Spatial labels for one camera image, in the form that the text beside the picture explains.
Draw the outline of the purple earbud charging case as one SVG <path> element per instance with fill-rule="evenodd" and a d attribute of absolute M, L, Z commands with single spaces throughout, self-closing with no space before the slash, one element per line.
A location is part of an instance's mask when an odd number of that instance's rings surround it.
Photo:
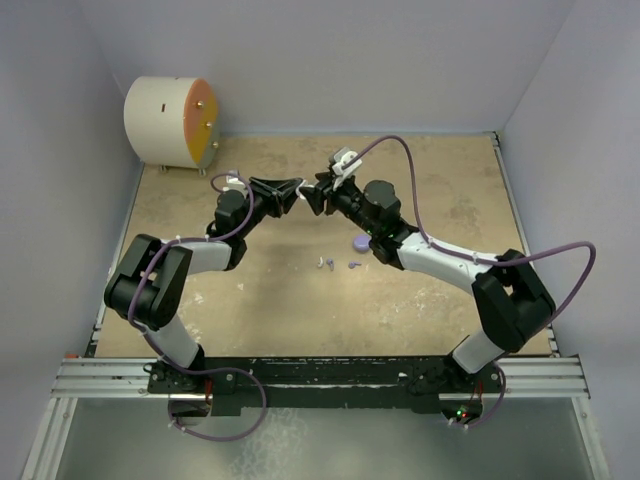
<path fill-rule="evenodd" d="M 352 241 L 353 249 L 359 253 L 366 253 L 370 249 L 370 240 L 371 237 L 369 235 L 357 235 Z"/>

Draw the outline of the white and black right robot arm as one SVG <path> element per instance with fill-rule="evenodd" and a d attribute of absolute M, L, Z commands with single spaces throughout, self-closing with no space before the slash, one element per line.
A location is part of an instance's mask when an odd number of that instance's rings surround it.
<path fill-rule="evenodd" d="M 473 297 L 481 327 L 450 353 L 453 361 L 444 376 L 452 389 L 469 390 L 485 365 L 518 352 L 555 313 L 555 302 L 533 267 L 509 264 L 523 259 L 521 252 L 473 254 L 425 240 L 402 218 L 401 201 L 387 181 L 373 180 L 359 189 L 352 178 L 338 188 L 329 173 L 317 179 L 316 185 L 300 188 L 314 214 L 343 214 L 369 235 L 370 249 L 381 263 L 427 274 Z"/>

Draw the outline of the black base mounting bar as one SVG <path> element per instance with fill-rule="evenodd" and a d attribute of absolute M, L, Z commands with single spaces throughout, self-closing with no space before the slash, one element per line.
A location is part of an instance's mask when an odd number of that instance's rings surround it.
<path fill-rule="evenodd" d="M 144 365 L 152 394 L 202 398 L 213 416 L 245 408 L 402 409 L 464 420 L 505 389 L 497 366 L 475 374 L 447 356 L 207 357 L 201 375 L 160 360 Z"/>

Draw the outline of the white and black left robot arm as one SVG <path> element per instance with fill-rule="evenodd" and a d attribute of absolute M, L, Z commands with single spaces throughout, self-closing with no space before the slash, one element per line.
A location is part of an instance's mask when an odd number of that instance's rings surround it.
<path fill-rule="evenodd" d="M 163 241 L 137 235 L 109 279 L 104 303 L 138 330 L 165 363 L 171 381 L 184 392 L 202 387 L 204 350 L 178 315 L 188 277 L 231 271 L 247 250 L 246 236 L 267 216 L 287 214 L 298 199 L 300 178 L 240 181 L 217 198 L 213 220 L 202 237 Z"/>

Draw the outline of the white earbud charging case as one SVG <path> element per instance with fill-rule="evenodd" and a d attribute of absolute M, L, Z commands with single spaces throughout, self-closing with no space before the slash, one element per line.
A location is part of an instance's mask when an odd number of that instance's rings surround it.
<path fill-rule="evenodd" d="M 307 181 L 303 181 L 302 183 L 300 183 L 296 189 L 296 195 L 298 196 L 298 198 L 302 201 L 306 201 L 307 197 L 305 195 L 305 192 L 309 189 L 312 188 L 312 185 L 310 183 L 308 183 Z"/>

